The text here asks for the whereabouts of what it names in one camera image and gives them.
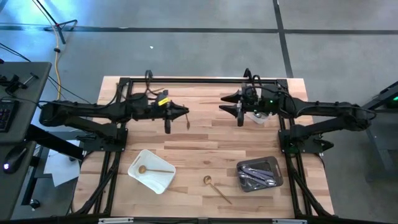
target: white container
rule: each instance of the white container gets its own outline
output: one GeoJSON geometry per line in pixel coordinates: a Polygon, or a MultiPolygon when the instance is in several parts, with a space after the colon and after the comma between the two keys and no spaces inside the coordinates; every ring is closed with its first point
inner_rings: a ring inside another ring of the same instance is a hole
{"type": "Polygon", "coordinates": [[[151,153],[149,150],[142,150],[134,162],[131,164],[128,174],[143,183],[157,194],[163,193],[172,182],[175,176],[175,167],[164,161],[159,156],[151,153]],[[140,166],[146,166],[147,169],[169,170],[173,173],[146,171],[143,174],[138,172],[140,166]]]}

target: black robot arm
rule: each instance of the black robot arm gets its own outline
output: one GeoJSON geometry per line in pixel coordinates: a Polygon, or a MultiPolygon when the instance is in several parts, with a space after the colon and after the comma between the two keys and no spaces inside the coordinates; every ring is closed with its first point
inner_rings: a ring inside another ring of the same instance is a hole
{"type": "Polygon", "coordinates": [[[375,117],[372,111],[347,102],[302,101],[291,97],[275,85],[248,86],[243,84],[241,90],[222,97],[221,100],[234,103],[234,105],[220,105],[220,108],[235,116],[238,119],[238,126],[243,125],[246,112],[280,114],[284,118],[297,118],[301,115],[336,117],[308,126],[293,125],[290,127],[289,138],[297,141],[341,129],[362,131],[369,127],[371,119],[375,117]],[[261,90],[260,95],[257,94],[256,89],[261,90]]]}
{"type": "Polygon", "coordinates": [[[117,135],[114,123],[125,123],[130,119],[164,119],[165,132],[170,134],[170,122],[188,113],[189,109],[176,105],[167,95],[168,91],[164,90],[151,103],[145,93],[135,93],[126,101],[109,105],[53,101],[42,106],[39,121],[44,126],[65,125],[113,138],[117,135]],[[98,124],[80,117],[108,118],[114,123],[98,124]]]}

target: utensil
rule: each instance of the utensil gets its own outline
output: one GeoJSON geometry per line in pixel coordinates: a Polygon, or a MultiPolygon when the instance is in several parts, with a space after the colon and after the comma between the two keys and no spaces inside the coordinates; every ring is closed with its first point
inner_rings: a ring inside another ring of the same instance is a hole
{"type": "Polygon", "coordinates": [[[259,179],[259,178],[255,178],[255,177],[253,177],[253,176],[251,176],[251,175],[249,175],[249,174],[247,174],[247,173],[245,173],[243,171],[239,171],[238,174],[239,174],[240,178],[250,179],[250,180],[253,180],[253,181],[257,182],[258,184],[262,184],[262,185],[265,185],[267,187],[276,186],[276,181],[274,179],[262,180],[262,179],[259,179]]]}
{"type": "Polygon", "coordinates": [[[230,201],[228,200],[228,198],[226,198],[225,195],[224,195],[223,193],[221,193],[221,191],[218,190],[218,189],[211,183],[211,177],[210,177],[209,175],[207,175],[207,176],[205,176],[205,177],[203,178],[203,182],[204,182],[206,185],[210,185],[211,188],[213,188],[213,189],[214,189],[217,193],[219,193],[228,203],[230,203],[230,204],[232,205],[232,202],[230,202],[230,201]]]}
{"type": "Polygon", "coordinates": [[[147,167],[144,166],[144,165],[142,165],[142,166],[140,166],[140,167],[138,168],[138,172],[139,172],[140,174],[143,174],[143,173],[145,173],[145,172],[147,172],[147,171],[152,171],[152,172],[166,172],[166,173],[171,173],[171,174],[174,173],[173,171],[168,171],[168,170],[147,169],[147,167]]]}
{"type": "Polygon", "coordinates": [[[274,173],[271,172],[271,171],[260,170],[260,169],[253,169],[253,168],[250,168],[250,167],[248,167],[248,166],[242,166],[242,169],[247,169],[247,170],[250,170],[250,171],[254,171],[254,172],[257,172],[257,173],[260,173],[260,174],[267,175],[267,176],[269,176],[269,177],[273,177],[273,176],[274,176],[274,173]]]}
{"type": "Polygon", "coordinates": [[[189,122],[189,120],[188,120],[188,114],[187,113],[185,114],[185,118],[187,119],[187,130],[189,130],[189,128],[191,127],[191,122],[189,122]]]}

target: butcher block tabletop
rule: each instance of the butcher block tabletop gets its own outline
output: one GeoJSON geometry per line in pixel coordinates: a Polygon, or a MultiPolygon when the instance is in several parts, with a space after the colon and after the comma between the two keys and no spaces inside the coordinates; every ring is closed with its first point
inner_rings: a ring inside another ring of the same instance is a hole
{"type": "MultiPolygon", "coordinates": [[[[115,94],[120,77],[104,77],[99,104],[106,104],[115,94]]],[[[304,80],[287,79],[290,94],[307,99],[304,80]]],[[[122,153],[114,192],[113,217],[214,217],[214,218],[293,218],[293,206],[284,155],[277,140],[279,120],[270,116],[264,124],[246,117],[243,127],[218,105],[220,98],[235,93],[240,84],[227,83],[151,83],[150,88],[165,88],[169,98],[189,107],[184,116],[172,122],[171,134],[164,133],[164,121],[128,122],[126,150],[122,153]],[[127,174],[129,166],[143,149],[148,149],[177,169],[169,188],[160,195],[127,174]],[[239,161],[274,156],[279,163],[284,183],[280,187],[243,192],[236,176],[239,161]],[[206,175],[232,202],[230,205],[211,186],[203,183],[206,175]]],[[[135,83],[133,93],[145,91],[145,83],[135,83]]],[[[107,123],[106,119],[94,119],[107,123]]],[[[298,124],[312,124],[311,116],[296,119],[298,124]]],[[[103,152],[93,152],[84,161],[75,190],[74,207],[78,210],[97,187],[103,163],[103,152]]],[[[302,154],[308,188],[326,211],[333,213],[325,171],[319,157],[302,154]]],[[[104,190],[103,206],[108,196],[104,190]]],[[[297,185],[300,208],[303,198],[297,185]]]]}

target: spoon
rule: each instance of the spoon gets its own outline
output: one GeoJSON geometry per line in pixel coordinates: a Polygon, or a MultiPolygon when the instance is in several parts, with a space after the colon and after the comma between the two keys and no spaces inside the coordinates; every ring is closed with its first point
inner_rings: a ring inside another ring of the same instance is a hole
{"type": "Polygon", "coordinates": [[[187,119],[187,130],[189,130],[189,128],[191,127],[191,122],[189,122],[188,120],[188,114],[185,114],[185,118],[187,119]]]}
{"type": "Polygon", "coordinates": [[[206,177],[203,178],[203,182],[206,185],[210,185],[215,191],[217,191],[217,193],[219,193],[228,203],[232,204],[228,198],[225,197],[225,195],[223,193],[220,192],[220,190],[218,190],[212,183],[211,183],[211,177],[209,175],[207,175],[206,177]]]}
{"type": "Polygon", "coordinates": [[[145,173],[145,172],[147,172],[147,171],[174,173],[173,171],[168,171],[168,170],[152,170],[152,169],[147,169],[147,167],[144,166],[144,165],[142,165],[142,166],[140,166],[140,167],[138,168],[138,172],[139,172],[140,174],[143,174],[143,173],[145,173]]]}

